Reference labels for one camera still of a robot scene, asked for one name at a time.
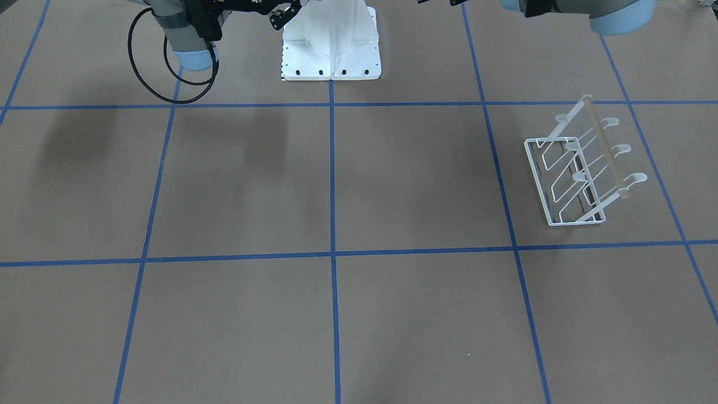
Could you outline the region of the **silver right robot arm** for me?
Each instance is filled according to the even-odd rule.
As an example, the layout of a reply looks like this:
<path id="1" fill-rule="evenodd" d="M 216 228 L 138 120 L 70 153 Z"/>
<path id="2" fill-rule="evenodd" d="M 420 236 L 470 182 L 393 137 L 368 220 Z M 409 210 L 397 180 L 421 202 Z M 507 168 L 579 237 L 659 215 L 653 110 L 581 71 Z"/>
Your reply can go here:
<path id="1" fill-rule="evenodd" d="M 269 16 L 274 30 L 281 30 L 306 1 L 143 1 L 151 8 L 172 53 L 188 71 L 206 71 L 218 61 L 215 43 L 233 11 Z"/>

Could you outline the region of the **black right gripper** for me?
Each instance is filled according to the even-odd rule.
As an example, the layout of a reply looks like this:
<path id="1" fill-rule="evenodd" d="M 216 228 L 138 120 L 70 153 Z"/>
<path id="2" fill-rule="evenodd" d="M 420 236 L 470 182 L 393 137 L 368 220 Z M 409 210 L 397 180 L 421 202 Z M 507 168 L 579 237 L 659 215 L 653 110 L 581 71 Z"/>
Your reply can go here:
<path id="1" fill-rule="evenodd" d="M 302 1 L 216 1 L 223 11 L 254 12 L 269 15 L 269 22 L 276 31 L 282 30 L 303 7 Z"/>

